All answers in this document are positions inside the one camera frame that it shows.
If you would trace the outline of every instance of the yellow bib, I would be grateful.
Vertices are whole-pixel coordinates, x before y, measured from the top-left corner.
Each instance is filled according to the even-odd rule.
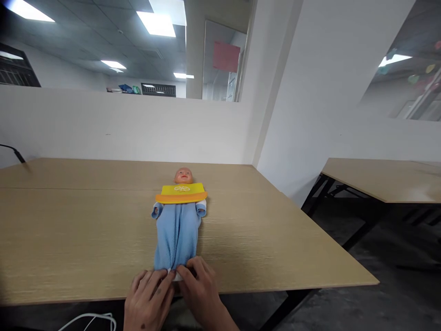
[[[202,183],[164,185],[161,194],[156,195],[156,201],[162,204],[180,204],[202,201],[208,193]]]

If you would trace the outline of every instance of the doll face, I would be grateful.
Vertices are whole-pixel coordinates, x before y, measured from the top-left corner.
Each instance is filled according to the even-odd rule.
[[[176,184],[192,184],[193,183],[192,171],[188,168],[179,169],[176,172],[174,182]]]

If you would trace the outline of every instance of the doll arm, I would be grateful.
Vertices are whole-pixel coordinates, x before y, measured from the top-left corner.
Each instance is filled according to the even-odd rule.
[[[157,219],[159,215],[161,215],[162,209],[164,208],[163,204],[159,202],[153,205],[152,218]]]
[[[207,200],[196,202],[196,212],[200,217],[204,217],[207,214]]]

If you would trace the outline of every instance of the blue blanket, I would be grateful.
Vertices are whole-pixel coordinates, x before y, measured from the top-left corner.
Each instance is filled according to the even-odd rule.
[[[205,208],[204,204],[195,202],[166,205],[157,202],[153,206],[152,217],[157,219],[158,228],[155,270],[175,270],[196,256],[198,229],[201,218],[207,213]]]

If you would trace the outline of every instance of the concrete floor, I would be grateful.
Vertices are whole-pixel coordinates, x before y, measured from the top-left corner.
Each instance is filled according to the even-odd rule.
[[[363,224],[330,204],[324,204],[313,218],[339,243]],[[400,219],[396,213],[350,251],[380,280],[380,285],[321,290],[277,330],[441,330],[441,273],[395,267],[397,263],[439,263],[441,245],[437,239],[441,237],[441,223],[437,227],[413,227]],[[222,301],[240,329],[251,331],[258,330],[285,297],[284,292],[234,294],[223,295]],[[26,306],[3,311],[11,313],[8,320],[13,325],[47,331],[56,331],[85,312],[112,312],[118,330],[122,330],[122,301]],[[80,322],[69,330],[83,330],[86,324],[87,321]],[[97,322],[91,330],[108,330],[108,324]]]

